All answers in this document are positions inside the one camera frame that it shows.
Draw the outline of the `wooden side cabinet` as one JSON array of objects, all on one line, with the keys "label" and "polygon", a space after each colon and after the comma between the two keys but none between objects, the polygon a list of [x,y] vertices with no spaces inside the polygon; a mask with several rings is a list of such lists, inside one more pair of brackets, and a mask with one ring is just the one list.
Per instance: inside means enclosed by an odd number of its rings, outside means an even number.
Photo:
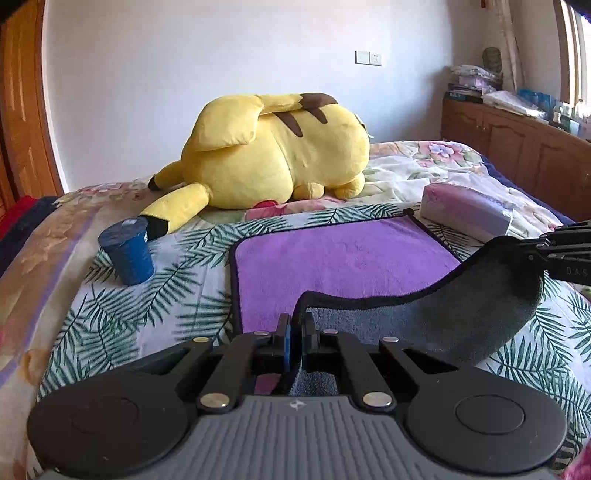
[{"label": "wooden side cabinet", "polygon": [[577,221],[590,218],[590,142],[485,104],[443,100],[441,136],[483,154],[506,179]]}]

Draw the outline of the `purple and grey towel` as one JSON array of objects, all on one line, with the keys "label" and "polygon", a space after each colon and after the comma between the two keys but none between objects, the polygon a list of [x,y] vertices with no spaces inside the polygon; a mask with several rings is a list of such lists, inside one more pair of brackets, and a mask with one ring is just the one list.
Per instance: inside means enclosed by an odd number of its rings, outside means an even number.
[{"label": "purple and grey towel", "polygon": [[281,314],[365,344],[385,336],[474,366],[532,318],[543,274],[508,236],[458,259],[414,216],[256,235],[230,249],[233,323],[271,330]]}]

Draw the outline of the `white folded cloth on cabinet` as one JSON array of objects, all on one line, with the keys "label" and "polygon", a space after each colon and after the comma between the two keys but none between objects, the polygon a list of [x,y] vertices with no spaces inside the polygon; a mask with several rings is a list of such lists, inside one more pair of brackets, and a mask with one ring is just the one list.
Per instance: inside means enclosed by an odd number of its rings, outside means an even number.
[{"label": "white folded cloth on cabinet", "polygon": [[538,121],[546,121],[548,119],[548,114],[545,111],[510,91],[501,90],[486,93],[482,96],[482,100],[485,105],[515,115],[529,117]]}]

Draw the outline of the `stack of folded items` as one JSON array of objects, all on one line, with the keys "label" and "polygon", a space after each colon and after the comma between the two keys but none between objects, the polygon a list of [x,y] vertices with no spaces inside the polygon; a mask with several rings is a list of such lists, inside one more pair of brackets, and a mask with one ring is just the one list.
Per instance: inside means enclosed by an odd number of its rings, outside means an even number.
[{"label": "stack of folded items", "polygon": [[485,95],[494,93],[503,86],[501,73],[495,73],[477,65],[453,66],[450,72],[453,81],[448,84],[445,92],[445,97],[448,99],[482,104]]}]

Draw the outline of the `wooden door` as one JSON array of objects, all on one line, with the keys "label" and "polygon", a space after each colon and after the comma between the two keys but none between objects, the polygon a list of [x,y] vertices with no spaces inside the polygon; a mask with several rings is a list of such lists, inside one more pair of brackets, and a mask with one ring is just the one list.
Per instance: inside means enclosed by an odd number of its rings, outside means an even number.
[{"label": "wooden door", "polygon": [[63,194],[50,139],[42,67],[45,3],[25,1],[1,26],[1,125],[15,192]]}]

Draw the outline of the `blue cup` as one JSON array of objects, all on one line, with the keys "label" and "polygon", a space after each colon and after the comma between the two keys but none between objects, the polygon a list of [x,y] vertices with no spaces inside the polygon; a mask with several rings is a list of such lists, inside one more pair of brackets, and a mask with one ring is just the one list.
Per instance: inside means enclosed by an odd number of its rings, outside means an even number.
[{"label": "blue cup", "polygon": [[128,218],[109,226],[98,236],[100,248],[110,258],[124,285],[141,284],[154,273],[147,245],[147,225],[143,217]]}]

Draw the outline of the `red and navy bedding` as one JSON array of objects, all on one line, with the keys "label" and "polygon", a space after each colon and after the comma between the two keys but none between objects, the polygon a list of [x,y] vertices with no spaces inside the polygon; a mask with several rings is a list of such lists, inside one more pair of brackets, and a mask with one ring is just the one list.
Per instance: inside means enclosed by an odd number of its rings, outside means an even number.
[{"label": "red and navy bedding", "polygon": [[25,196],[1,220],[1,274],[7,270],[33,231],[57,206],[55,196]]}]

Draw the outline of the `yellow Pikachu plush toy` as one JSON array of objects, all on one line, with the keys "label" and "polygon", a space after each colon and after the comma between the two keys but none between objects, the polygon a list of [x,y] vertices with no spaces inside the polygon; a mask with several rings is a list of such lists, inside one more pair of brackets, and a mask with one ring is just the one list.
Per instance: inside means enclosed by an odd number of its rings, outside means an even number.
[{"label": "yellow Pikachu plush toy", "polygon": [[342,200],[365,186],[370,135],[355,113],[325,93],[239,94],[216,98],[197,117],[178,160],[153,175],[160,198],[141,217],[150,240],[207,207]]}]

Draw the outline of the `floral bed blanket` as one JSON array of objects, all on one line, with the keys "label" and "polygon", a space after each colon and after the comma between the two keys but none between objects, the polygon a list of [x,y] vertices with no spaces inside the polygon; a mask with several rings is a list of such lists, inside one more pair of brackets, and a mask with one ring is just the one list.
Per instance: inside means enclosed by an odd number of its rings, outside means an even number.
[{"label": "floral bed blanket", "polygon": [[[535,237],[558,224],[538,200],[530,200],[491,170],[483,154],[460,143],[400,141],[378,143],[362,194],[341,202],[331,197],[262,210],[208,210],[193,221],[252,221],[346,206],[395,203],[417,209],[424,188],[469,172],[517,207],[510,232]],[[38,463],[26,435],[32,406],[53,345],[96,254],[99,234],[138,214],[152,200],[145,180],[99,184],[57,199],[56,210],[33,231],[1,277],[1,475],[29,479]]]}]

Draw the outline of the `white wall switch socket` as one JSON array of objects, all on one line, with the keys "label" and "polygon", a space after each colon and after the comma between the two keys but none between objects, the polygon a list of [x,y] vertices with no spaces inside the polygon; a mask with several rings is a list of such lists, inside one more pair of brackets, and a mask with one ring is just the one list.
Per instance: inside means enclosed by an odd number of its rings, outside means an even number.
[{"label": "white wall switch socket", "polygon": [[381,66],[382,57],[379,53],[372,53],[370,51],[355,51],[355,63],[358,65]]}]

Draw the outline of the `tissue pack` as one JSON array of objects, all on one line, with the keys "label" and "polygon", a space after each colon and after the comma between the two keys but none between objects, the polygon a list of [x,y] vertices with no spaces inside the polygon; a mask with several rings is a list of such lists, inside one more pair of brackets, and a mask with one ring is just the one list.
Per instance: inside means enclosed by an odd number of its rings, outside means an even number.
[{"label": "tissue pack", "polygon": [[432,183],[423,190],[420,215],[481,242],[507,234],[513,208],[472,188]]}]

